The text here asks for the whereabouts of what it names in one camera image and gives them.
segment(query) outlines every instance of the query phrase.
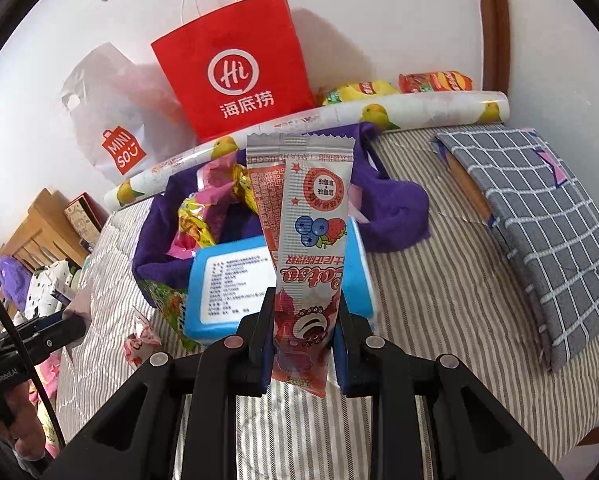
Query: candy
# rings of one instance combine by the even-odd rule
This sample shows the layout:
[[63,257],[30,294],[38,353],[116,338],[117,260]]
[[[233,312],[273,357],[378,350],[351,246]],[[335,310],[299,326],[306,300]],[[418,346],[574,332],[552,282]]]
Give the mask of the candy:
[[233,197],[246,205],[253,213],[257,214],[256,196],[253,193],[253,183],[248,170],[241,164],[233,166]]
[[269,245],[277,270],[273,378],[320,397],[339,306],[354,143],[272,134],[246,145],[262,228],[278,240]]
[[133,308],[135,310],[133,332],[126,337],[122,348],[124,358],[133,370],[136,370],[151,355],[161,349],[161,341],[150,327],[148,319],[137,308]]
[[192,193],[177,210],[177,233],[166,254],[186,260],[220,239],[231,198],[232,184]]

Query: strawberry illustration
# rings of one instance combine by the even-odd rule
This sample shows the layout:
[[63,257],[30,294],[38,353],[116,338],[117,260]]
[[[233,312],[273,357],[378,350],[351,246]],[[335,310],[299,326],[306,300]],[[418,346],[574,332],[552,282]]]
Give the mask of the strawberry illustration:
[[332,245],[346,234],[346,222],[341,218],[331,218],[328,221],[328,231],[326,231],[327,244]]

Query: blue wet wipes package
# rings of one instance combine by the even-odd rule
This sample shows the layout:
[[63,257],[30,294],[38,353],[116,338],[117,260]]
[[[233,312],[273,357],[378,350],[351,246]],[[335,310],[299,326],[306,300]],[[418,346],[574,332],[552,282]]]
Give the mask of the blue wet wipes package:
[[[355,220],[348,219],[342,290],[349,311],[374,328],[377,301]],[[209,345],[235,333],[242,317],[259,312],[275,267],[263,236],[198,251],[191,268],[184,334]]]

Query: black bracket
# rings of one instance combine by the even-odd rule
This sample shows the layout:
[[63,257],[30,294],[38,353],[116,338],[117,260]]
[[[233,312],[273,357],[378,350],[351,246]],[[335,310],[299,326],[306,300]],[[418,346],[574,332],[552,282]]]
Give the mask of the black bracket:
[[[196,354],[154,354],[82,428],[43,480],[170,480],[184,397],[193,394],[181,478],[236,480],[236,396],[266,393],[273,366],[270,288],[259,314]],[[337,380],[348,397],[372,397],[371,480],[423,479],[428,431],[440,480],[557,480],[516,420],[455,356],[405,354],[372,334],[345,301],[333,336]],[[421,428],[416,396],[425,399]]]
[[[62,319],[62,312],[51,316],[35,317],[22,325],[17,331],[34,365],[46,361],[51,353],[70,344],[86,333],[86,324],[80,316],[68,316]],[[0,419],[10,426],[13,414],[6,405],[4,393],[18,384],[29,380],[28,371],[22,356],[7,333],[0,334]]]

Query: purple cloth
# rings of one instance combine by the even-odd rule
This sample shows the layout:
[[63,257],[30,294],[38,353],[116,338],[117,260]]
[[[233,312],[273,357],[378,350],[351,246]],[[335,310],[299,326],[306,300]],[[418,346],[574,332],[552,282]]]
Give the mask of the purple cloth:
[[[318,133],[356,140],[351,182],[363,189],[360,211],[369,223],[359,224],[359,232],[367,251],[400,251],[428,237],[428,195],[419,184],[388,177],[370,145],[377,135],[374,124],[350,124]],[[367,155],[377,170],[368,163]],[[246,150],[238,153],[238,163],[246,164]],[[153,280],[176,290],[188,288],[193,260],[178,260],[166,252],[177,232],[177,209],[190,193],[197,191],[197,170],[201,166],[174,174],[168,179],[164,194],[153,198],[133,258],[136,280]],[[220,243],[261,234],[257,215],[239,203],[229,206]],[[144,289],[141,290],[152,304]]]
[[12,256],[0,256],[0,279],[4,297],[20,312],[26,308],[26,296],[31,285],[31,273]]

